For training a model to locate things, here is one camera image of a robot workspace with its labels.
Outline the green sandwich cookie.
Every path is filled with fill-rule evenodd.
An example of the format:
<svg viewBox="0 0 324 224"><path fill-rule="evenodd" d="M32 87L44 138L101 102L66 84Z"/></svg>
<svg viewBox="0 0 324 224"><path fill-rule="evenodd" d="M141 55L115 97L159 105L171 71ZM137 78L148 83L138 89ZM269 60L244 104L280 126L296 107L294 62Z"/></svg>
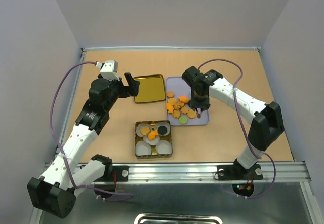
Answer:
<svg viewBox="0 0 324 224"><path fill-rule="evenodd" d="M187 124L188 119L187 119L186 116L180 116L180 117L178 118L178 121L179 121L180 124L184 125L184 124Z"/></svg>

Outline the black sandwich cookie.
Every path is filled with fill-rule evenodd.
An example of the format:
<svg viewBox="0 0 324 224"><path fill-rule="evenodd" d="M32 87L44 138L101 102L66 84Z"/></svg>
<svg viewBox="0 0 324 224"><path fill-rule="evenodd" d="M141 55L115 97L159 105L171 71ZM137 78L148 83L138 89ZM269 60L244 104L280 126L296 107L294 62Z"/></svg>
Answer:
<svg viewBox="0 0 324 224"><path fill-rule="evenodd" d="M159 126L157 130L158 130L159 135L164 136L164 135L168 134L168 128L164 125Z"/></svg>

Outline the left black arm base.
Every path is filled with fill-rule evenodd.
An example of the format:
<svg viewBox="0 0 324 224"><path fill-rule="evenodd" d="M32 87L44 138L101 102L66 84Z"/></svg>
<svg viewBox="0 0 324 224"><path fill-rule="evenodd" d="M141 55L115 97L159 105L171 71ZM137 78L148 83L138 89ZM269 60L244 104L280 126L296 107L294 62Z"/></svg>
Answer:
<svg viewBox="0 0 324 224"><path fill-rule="evenodd" d="M91 186L109 192L116 192L119 183L128 182L129 166L127 165L113 165L109 173L104 175L94 182Z"/></svg>

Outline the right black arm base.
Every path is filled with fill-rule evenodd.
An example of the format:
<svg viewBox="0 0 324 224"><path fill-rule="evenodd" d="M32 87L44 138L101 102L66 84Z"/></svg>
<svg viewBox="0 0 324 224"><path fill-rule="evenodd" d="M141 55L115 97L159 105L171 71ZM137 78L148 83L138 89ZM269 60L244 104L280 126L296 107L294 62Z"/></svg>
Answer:
<svg viewBox="0 0 324 224"><path fill-rule="evenodd" d="M226 164L217 166L214 180L230 181L232 189L237 195L248 198L254 192L254 182L263 180L263 173L258 164L250 169L245 169L238 164Z"/></svg>

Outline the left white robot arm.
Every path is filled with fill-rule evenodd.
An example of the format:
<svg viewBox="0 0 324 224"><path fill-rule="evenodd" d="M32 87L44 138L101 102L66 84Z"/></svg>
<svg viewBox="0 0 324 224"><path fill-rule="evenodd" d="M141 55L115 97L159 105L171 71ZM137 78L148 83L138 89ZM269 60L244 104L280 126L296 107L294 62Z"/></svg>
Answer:
<svg viewBox="0 0 324 224"><path fill-rule="evenodd" d="M133 197L133 194L116 192L116 185L109 190L93 185L98 179L117 180L109 157L96 154L86 166L74 172L85 151L108 122L109 112L117 100L138 95L139 81L130 73L126 73L125 78L128 82L126 86L120 78L108 80L98 76L92 81L89 97L70 136L64 144L58 144L59 154L39 178L32 178L27 185L34 207L58 218L66 218L78 195L86 188L93 190L103 201L125 201Z"/></svg>

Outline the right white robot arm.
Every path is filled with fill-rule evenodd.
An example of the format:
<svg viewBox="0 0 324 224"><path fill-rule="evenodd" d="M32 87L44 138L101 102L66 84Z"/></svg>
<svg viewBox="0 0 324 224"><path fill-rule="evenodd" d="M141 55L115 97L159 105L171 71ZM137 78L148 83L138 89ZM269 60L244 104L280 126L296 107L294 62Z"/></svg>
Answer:
<svg viewBox="0 0 324 224"><path fill-rule="evenodd" d="M189 107L198 115L210 108L210 98L217 99L235 110L249 124L248 146L235 160L233 173L245 178L268 147L284 133L284 122L278 103L266 103L253 98L229 83L211 69L201 73L192 66L185 70L182 80L190 87Z"/></svg>

